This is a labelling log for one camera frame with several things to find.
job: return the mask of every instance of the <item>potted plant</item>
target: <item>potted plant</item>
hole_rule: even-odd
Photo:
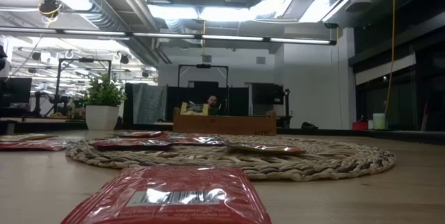
[[[126,99],[123,88],[116,86],[116,76],[108,74],[90,80],[85,92],[86,124],[89,130],[113,130],[119,116],[119,105]]]

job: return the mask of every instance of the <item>table surface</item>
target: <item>table surface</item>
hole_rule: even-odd
[[[94,138],[109,133],[55,134]],[[445,146],[361,137],[303,138],[381,147],[396,155],[396,167],[338,181],[254,182],[273,223],[445,222]],[[0,222],[59,223],[117,174],[73,161],[64,152],[0,152]]]

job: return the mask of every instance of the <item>barcode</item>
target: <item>barcode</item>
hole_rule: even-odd
[[[222,191],[173,191],[161,192],[154,189],[136,191],[127,207],[154,205],[217,205]]]

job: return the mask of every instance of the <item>woven placemat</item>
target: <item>woven placemat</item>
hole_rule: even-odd
[[[72,143],[66,155],[76,161],[103,168],[130,168],[153,165],[232,166],[250,179],[292,179],[305,182],[314,179],[354,178],[390,169],[395,156],[376,147],[284,136],[228,136],[235,143],[292,145],[306,150],[298,156],[233,151],[227,147],[175,145],[168,151],[100,152],[90,141]]]

